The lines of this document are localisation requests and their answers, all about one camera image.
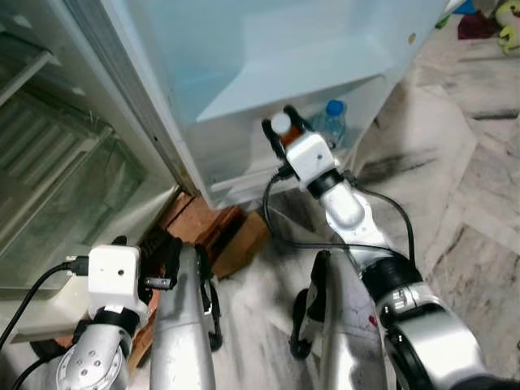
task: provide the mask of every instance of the marble floor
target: marble floor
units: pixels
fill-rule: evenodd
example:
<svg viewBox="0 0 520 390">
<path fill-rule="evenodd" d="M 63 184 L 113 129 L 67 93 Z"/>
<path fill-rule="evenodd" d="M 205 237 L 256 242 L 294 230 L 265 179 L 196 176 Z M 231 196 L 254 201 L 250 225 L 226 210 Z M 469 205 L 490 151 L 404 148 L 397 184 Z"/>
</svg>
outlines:
<svg viewBox="0 0 520 390">
<path fill-rule="evenodd" d="M 405 207 L 418 268 L 479 338 L 490 370 L 517 379 L 519 107 L 520 55 L 504 58 L 493 39 L 458 41 L 452 17 L 432 33 L 350 162 L 367 188 Z M 376 223 L 406 252 L 400 216 L 370 203 Z M 300 240 L 335 239 L 306 194 L 277 195 L 271 207 Z M 271 242 L 248 268 L 220 282 L 225 341 L 214 354 L 217 389 L 319 388 L 319 345 L 304 362 L 288 351 L 293 299 L 309 283 L 314 256 Z M 12 345 L 8 353 L 21 361 L 24 348 Z M 130 388 L 149 388 L 149 372 L 146 359 Z M 39 378 L 26 388 L 45 388 Z"/>
</svg>

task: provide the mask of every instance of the stuffed toy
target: stuffed toy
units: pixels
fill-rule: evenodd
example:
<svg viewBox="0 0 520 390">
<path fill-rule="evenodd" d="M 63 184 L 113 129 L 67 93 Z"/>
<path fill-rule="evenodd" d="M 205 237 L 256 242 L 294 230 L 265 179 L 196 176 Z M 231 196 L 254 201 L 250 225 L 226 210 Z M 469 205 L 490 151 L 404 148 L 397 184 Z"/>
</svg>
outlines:
<svg viewBox="0 0 520 390">
<path fill-rule="evenodd" d="M 504 53 L 520 48 L 520 0 L 509 0 L 498 7 L 496 22 L 502 27 L 498 44 Z"/>
</svg>

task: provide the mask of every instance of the black clamp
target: black clamp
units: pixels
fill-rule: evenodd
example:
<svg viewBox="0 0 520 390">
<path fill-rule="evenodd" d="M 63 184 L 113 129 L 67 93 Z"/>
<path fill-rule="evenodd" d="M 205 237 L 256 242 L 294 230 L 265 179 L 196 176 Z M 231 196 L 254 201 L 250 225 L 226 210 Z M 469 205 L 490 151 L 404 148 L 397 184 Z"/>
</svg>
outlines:
<svg viewBox="0 0 520 390">
<path fill-rule="evenodd" d="M 180 267 L 180 251 L 182 250 L 182 240 L 174 238 L 171 240 L 168 257 L 165 261 L 165 271 L 162 277 L 146 277 L 144 280 L 145 288 L 156 290 L 171 290 L 177 284 L 177 275 Z"/>
</svg>

